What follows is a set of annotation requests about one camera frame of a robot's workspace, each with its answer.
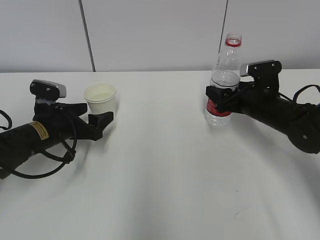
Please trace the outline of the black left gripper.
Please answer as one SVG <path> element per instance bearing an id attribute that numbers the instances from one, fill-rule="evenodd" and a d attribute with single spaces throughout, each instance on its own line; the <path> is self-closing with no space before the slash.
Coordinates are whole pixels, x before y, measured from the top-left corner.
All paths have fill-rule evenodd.
<path id="1" fill-rule="evenodd" d="M 114 120 L 112 111 L 101 114 L 89 114 L 88 123 L 81 119 L 86 114 L 86 103 L 60 103 L 36 101 L 34 104 L 34 122 L 41 124 L 40 130 L 46 130 L 48 137 L 41 137 L 32 127 L 33 142 L 57 142 L 63 139 L 97 141 L 103 137 L 103 130 Z"/>

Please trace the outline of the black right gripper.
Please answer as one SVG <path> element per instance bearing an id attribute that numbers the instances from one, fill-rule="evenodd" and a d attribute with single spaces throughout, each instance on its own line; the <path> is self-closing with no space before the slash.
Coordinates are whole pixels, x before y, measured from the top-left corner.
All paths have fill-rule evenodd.
<path id="1" fill-rule="evenodd" d="M 206 87 L 205 94 L 208 97 L 206 110 L 211 115 L 244 114 L 243 110 L 259 109 L 279 96 L 279 92 L 277 95 L 260 92 L 254 81 L 240 81 L 236 93 L 228 87 L 210 85 Z"/>

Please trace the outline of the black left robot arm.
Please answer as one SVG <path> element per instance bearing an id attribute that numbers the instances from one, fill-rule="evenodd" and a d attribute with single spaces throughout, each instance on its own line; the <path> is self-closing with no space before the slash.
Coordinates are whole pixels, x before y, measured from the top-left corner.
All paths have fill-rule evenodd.
<path id="1" fill-rule="evenodd" d="M 88 110 L 86 103 L 37 103 L 32 122 L 0 134 L 0 178 L 10 174 L 24 179 L 49 177 L 75 159 L 79 140 L 97 141 L 113 121 L 113 112 L 89 114 L 88 122 L 81 119 Z M 16 169 L 30 157 L 42 154 L 60 165 L 44 174 L 29 175 Z"/>

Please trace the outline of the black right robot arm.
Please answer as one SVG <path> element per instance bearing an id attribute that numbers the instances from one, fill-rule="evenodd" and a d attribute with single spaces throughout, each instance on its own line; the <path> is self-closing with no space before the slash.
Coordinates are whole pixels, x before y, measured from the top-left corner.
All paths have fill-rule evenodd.
<path id="1" fill-rule="evenodd" d="M 302 152 L 320 152 L 320 106 L 298 103 L 298 96 L 311 88 L 306 85 L 293 99 L 285 97 L 269 86 L 260 88 L 254 81 L 240 82 L 238 89 L 207 86 L 206 96 L 219 112 L 243 114 L 286 135 Z"/>

